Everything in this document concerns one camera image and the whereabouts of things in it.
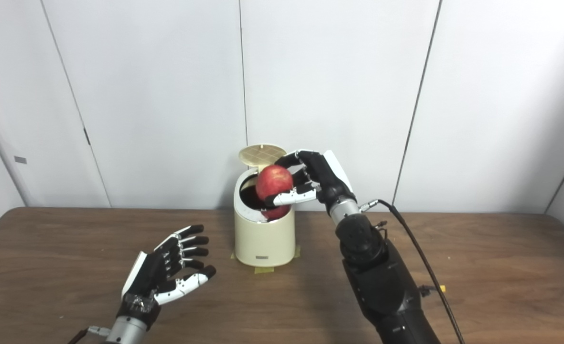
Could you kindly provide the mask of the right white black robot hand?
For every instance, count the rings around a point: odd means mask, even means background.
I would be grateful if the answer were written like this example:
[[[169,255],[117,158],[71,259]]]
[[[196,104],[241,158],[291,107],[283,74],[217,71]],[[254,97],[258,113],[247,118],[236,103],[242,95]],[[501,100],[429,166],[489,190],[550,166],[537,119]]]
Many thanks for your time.
[[[293,174],[293,186],[265,197],[267,206],[294,205],[317,200],[331,218],[345,218],[361,212],[350,182],[335,154],[295,150],[281,156],[276,166],[300,166]]]

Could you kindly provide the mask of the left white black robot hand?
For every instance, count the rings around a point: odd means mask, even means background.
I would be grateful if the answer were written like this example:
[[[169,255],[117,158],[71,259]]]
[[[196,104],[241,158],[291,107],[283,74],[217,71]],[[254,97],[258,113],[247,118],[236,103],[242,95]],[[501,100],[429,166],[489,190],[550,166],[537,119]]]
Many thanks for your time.
[[[171,233],[150,253],[139,252],[121,292],[121,318],[132,318],[149,331],[162,306],[183,298],[207,283],[216,268],[199,257],[208,256],[204,225],[190,225]]]

